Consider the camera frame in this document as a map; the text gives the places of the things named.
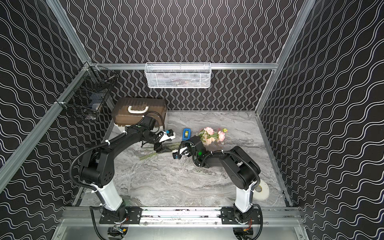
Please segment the blue tape dispenser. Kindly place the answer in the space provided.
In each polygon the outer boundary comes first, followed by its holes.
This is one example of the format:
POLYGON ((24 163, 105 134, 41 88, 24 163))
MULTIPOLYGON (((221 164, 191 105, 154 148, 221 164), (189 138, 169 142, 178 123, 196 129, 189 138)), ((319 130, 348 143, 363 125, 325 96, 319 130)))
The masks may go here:
POLYGON ((191 138, 191 129, 184 128, 183 129, 183 135, 182 135, 182 141, 188 141, 191 138))

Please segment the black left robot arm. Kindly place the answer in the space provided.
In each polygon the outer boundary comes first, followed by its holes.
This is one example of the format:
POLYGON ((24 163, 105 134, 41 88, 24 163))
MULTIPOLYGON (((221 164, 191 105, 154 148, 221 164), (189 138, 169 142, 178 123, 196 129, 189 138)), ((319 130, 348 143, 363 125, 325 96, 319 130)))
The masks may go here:
POLYGON ((69 177, 73 184, 92 190, 100 200, 102 214, 114 223, 123 223, 129 216, 126 203, 115 186, 115 175, 121 175, 133 166, 134 160, 138 160, 133 152, 128 151, 129 147, 149 144, 154 147, 154 152, 167 152, 163 143, 175 138, 174 131, 165 126, 154 131, 155 116, 159 113, 150 111, 143 114, 138 123, 125 127, 112 139, 89 147, 70 165, 69 177))

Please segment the pink artificial flower bouquet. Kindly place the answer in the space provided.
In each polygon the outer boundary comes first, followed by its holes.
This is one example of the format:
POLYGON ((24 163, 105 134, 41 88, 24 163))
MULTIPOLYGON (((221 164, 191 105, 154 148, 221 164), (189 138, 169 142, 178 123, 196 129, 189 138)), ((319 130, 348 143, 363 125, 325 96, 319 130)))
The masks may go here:
MULTIPOLYGON (((215 131, 214 129, 210 127, 206 127, 204 129, 201 129, 199 133, 196 135, 201 138, 205 148, 207 149, 208 146, 211 144, 218 145, 222 143, 226 138, 226 132, 227 129, 218 129, 215 131)), ((183 147, 183 141, 180 143, 174 143, 171 145, 165 145, 168 147, 168 152, 172 152, 174 150, 180 150, 183 147)))

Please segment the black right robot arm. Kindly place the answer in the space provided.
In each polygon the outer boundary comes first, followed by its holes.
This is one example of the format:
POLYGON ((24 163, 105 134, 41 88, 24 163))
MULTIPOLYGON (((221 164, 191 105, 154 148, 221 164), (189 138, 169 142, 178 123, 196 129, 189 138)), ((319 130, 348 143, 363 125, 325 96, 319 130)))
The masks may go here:
POLYGON ((199 168, 222 167, 232 183, 236 186, 236 199, 230 215, 222 215, 222 219, 239 224, 251 224, 261 216, 255 217, 253 206, 254 190, 261 183, 261 169, 256 162, 239 146, 231 150, 207 151, 199 137, 192 137, 180 143, 172 152, 173 158, 191 157, 199 168))

